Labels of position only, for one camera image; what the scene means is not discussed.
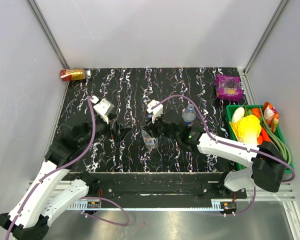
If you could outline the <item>clear water bottle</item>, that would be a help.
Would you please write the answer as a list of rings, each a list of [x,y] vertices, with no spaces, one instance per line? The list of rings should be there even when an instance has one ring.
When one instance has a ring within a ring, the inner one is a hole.
[[[159,146],[158,138],[155,137],[152,130],[150,130],[148,127],[143,127],[141,129],[141,135],[142,135],[145,147],[148,150],[153,150],[153,149],[158,148],[158,146]]]

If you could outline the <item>Pepsi plastic bottle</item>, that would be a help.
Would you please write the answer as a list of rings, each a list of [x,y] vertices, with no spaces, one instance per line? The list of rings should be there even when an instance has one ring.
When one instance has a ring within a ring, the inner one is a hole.
[[[182,112],[182,119],[186,123],[188,127],[191,127],[197,117],[197,113],[195,111],[195,107],[193,104],[188,104],[186,109]]]

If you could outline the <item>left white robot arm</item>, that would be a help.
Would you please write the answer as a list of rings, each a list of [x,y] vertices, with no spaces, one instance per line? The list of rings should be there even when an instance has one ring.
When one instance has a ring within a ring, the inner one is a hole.
[[[111,196],[102,190],[109,185],[100,183],[89,172],[77,174],[65,190],[53,199],[50,196],[72,166],[90,150],[95,138],[105,135],[119,143],[130,130],[100,116],[82,123],[65,122],[26,194],[10,212],[0,214],[0,226],[7,231],[5,238],[42,240],[52,223],[73,204],[79,203],[77,209],[88,216],[102,202],[111,202]]]

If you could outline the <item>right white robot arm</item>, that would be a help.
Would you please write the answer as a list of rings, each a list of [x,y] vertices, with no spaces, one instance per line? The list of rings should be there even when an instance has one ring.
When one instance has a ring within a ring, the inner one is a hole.
[[[229,198],[235,192],[259,187],[267,192],[279,191],[286,167],[280,152],[270,142],[261,145],[240,143],[234,140],[208,135],[188,127],[182,120],[148,119],[143,129],[152,137],[164,136],[175,140],[187,152],[214,155],[243,165],[238,171],[225,172],[217,186],[218,194]]]

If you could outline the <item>purple snack bag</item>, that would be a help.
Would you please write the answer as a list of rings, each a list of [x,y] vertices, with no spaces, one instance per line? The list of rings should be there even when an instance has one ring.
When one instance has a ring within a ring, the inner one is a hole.
[[[215,90],[217,99],[239,102],[243,97],[241,79],[238,76],[217,75]]]

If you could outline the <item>white toy egg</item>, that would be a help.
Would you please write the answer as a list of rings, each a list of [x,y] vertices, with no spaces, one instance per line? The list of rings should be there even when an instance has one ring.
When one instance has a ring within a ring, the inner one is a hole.
[[[244,117],[245,117],[245,109],[243,107],[238,107],[234,111],[231,121],[235,124],[238,121],[242,120],[242,118],[244,118]]]

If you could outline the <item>orange toy carrot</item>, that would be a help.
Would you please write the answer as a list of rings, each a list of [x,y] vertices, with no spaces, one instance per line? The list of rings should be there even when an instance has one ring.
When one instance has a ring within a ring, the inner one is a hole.
[[[257,137],[257,144],[261,145],[263,142],[271,142],[271,139],[266,130],[263,127],[261,127],[261,131]]]

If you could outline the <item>orange snack bag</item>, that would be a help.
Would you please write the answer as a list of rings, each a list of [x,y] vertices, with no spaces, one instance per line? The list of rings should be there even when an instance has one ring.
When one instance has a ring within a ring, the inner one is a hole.
[[[270,127],[271,131],[275,133],[279,125],[279,113],[270,102],[264,103],[262,113],[266,124]]]

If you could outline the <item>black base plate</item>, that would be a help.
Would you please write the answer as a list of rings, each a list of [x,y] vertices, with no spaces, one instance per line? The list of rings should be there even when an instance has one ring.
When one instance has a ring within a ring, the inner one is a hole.
[[[91,195],[105,198],[123,196],[159,197],[191,196],[204,199],[246,199],[246,190],[233,192],[221,185],[223,173],[185,172],[80,172],[70,173],[65,178],[73,182],[82,179],[92,185]]]

